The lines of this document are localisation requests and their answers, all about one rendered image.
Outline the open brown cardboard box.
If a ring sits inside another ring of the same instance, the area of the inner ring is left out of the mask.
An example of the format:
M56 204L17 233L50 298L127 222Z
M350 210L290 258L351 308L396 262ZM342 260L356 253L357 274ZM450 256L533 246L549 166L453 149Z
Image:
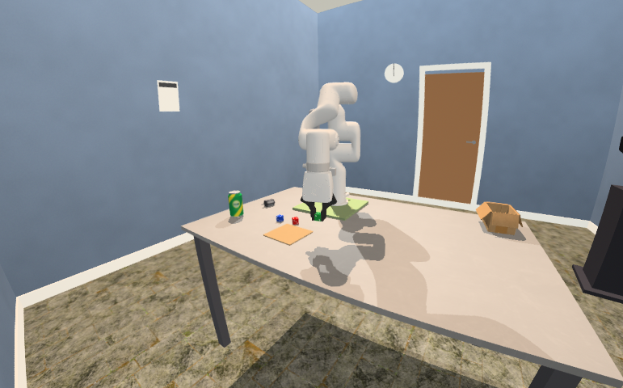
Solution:
M488 232L515 235L516 229L518 229L519 224L523 226L520 214L511 205L508 204L484 202L476 209L476 211L480 219L483 221Z

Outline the green soda can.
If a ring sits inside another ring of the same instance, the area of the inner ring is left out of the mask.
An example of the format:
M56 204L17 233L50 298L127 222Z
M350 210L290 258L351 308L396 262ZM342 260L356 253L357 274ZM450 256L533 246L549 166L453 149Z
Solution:
M243 212L242 194L240 191L231 191L228 195L229 212L231 217L241 217Z

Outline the tan square mat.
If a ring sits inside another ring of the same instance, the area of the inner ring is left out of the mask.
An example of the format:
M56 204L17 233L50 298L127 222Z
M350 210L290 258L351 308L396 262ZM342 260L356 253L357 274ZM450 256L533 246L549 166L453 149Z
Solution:
M276 241L288 244L290 246L311 233L313 233L312 230L307 230L301 227L285 224L264 234L263 236L272 238Z

